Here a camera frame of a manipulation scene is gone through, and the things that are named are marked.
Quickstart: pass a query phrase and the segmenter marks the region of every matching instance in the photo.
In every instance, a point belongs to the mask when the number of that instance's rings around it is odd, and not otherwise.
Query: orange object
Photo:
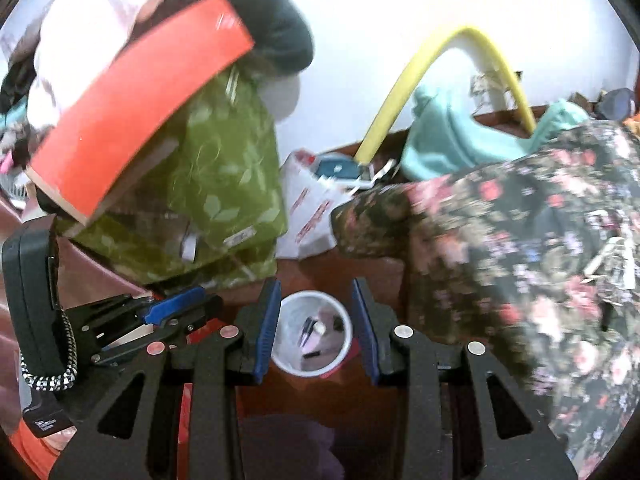
[[[48,135],[27,168],[44,193],[87,224],[162,124],[253,47],[227,0],[201,0],[123,51]]]
[[[12,434],[9,440],[36,476],[40,480],[47,480],[60,452],[47,445],[44,440],[33,436],[23,420],[20,420],[18,431]]]

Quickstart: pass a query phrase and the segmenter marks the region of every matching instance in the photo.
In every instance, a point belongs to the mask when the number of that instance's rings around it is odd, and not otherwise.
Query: green bag
[[[274,274],[274,244],[287,223],[273,119],[254,82],[237,66],[217,75],[151,142],[166,136],[178,148],[136,193],[153,195],[172,214],[156,214],[142,233],[107,212],[73,240],[143,284],[190,273],[191,281],[225,288]],[[193,263],[162,243],[169,216],[185,218],[200,235]]]

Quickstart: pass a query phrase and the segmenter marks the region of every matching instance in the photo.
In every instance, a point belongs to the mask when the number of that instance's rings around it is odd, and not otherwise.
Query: dark fabric
[[[406,260],[412,326],[484,342],[537,396],[582,479],[640,397],[639,153],[623,126],[590,121],[534,155],[365,192],[333,213],[345,254]],[[612,310],[582,270],[618,235],[620,212],[637,286]]]
[[[130,43],[197,1],[199,0],[165,0],[149,20],[136,25]],[[250,56],[267,63],[267,69],[280,75],[288,75],[300,72],[311,64],[314,56],[311,33],[289,0],[229,2],[254,38],[255,47]]]
[[[603,95],[596,104],[596,118],[607,121],[624,121],[636,113],[636,97],[628,88],[618,88]]]
[[[29,94],[31,84],[36,79],[33,67],[34,52],[25,59],[15,62],[2,82],[0,89],[0,114],[6,114],[17,102]]]

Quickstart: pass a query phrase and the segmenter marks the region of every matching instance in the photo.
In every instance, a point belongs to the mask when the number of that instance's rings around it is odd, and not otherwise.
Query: silver rivet
[[[146,353],[149,355],[160,355],[164,352],[164,343],[162,341],[154,341],[146,346]]]
[[[235,325],[223,326],[220,329],[220,335],[225,339],[236,337],[240,333],[240,329]]]
[[[394,334],[402,339],[409,339],[414,334],[414,329],[407,325],[398,325],[394,328]]]
[[[482,355],[486,350],[484,345],[479,341],[472,341],[466,347],[473,355]]]

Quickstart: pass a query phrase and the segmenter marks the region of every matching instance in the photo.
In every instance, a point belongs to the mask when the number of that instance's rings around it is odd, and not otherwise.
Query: turquoise cloth
[[[6,115],[0,114],[0,128],[6,128],[18,121],[23,120],[27,116],[27,98],[23,97],[7,112]]]
[[[400,160],[404,176],[414,181],[516,160],[589,119],[579,106],[559,100],[548,108],[529,139],[519,139],[476,122],[452,92],[418,87],[414,100],[415,121]]]

